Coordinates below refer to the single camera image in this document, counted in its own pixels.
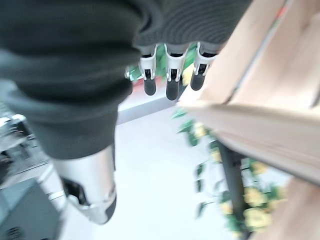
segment wooden board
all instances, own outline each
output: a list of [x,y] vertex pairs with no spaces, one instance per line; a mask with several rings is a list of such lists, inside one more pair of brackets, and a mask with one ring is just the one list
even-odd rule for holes
[[320,188],[293,178],[288,185],[288,201],[272,213],[272,225],[250,240],[319,240]]

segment white joint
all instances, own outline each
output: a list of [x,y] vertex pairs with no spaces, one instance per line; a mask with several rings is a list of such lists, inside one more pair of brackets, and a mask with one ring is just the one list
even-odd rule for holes
[[200,42],[198,42],[197,44],[197,48],[196,48],[196,57],[194,60],[194,75],[198,75],[199,74],[199,68],[200,68],[200,64],[206,65],[205,67],[205,71],[202,74],[203,76],[205,76],[208,72],[208,69],[210,68],[210,66],[212,65],[213,61],[215,60],[215,58],[217,57],[217,55],[211,56],[211,57],[205,57],[202,56],[200,54]]
[[188,49],[184,51],[182,56],[171,56],[168,53],[167,45],[164,44],[165,47],[165,55],[166,55],[166,79],[168,82],[171,82],[172,76],[171,76],[171,70],[176,69],[176,76],[175,76],[175,81],[179,82],[180,80],[180,75],[183,71],[184,63],[185,63],[185,58]]
[[144,80],[147,80],[146,70],[150,70],[151,79],[156,77],[156,53],[157,53],[157,45],[154,48],[154,53],[150,57],[140,57],[139,68],[141,72],[141,76]]

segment yellow artificial flower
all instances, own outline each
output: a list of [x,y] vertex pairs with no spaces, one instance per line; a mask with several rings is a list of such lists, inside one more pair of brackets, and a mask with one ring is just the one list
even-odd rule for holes
[[206,130],[201,122],[196,122],[194,124],[194,135],[197,139],[206,135]]
[[221,203],[220,207],[221,207],[221,211],[224,215],[229,215],[229,214],[232,214],[232,212],[233,212],[230,204],[228,204],[226,202]]
[[254,187],[244,188],[244,201],[251,207],[259,207],[267,202],[267,196]]
[[255,161],[255,162],[251,163],[251,166],[253,168],[253,173],[256,175],[264,174],[268,169],[267,165],[265,165],[264,163],[259,162],[259,161]]
[[194,73],[194,65],[190,64],[182,73],[182,85],[187,86],[191,82],[192,74]]
[[232,231],[231,234],[232,234],[232,237],[234,237],[235,239],[240,238],[242,235],[240,231]]
[[244,212],[245,225],[255,232],[261,232],[272,223],[271,215],[259,208],[249,208]]
[[219,148],[215,147],[213,149],[213,152],[211,153],[211,156],[216,163],[218,163],[218,164],[222,163]]

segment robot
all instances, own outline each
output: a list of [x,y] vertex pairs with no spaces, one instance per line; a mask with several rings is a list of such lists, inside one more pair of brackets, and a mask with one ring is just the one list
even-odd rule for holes
[[174,101],[188,46],[197,42],[191,87],[199,90],[250,0],[4,0],[0,78],[7,104],[26,117],[52,159],[68,200],[96,224],[112,217],[118,105],[139,62],[156,91],[156,47],[165,44],[166,95]]

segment robotic fingertip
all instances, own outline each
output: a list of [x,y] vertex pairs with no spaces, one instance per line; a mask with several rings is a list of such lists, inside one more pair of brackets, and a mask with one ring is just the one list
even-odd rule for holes
[[202,88],[204,82],[205,76],[203,76],[202,74],[195,75],[195,73],[193,73],[190,86],[194,91],[198,91]]

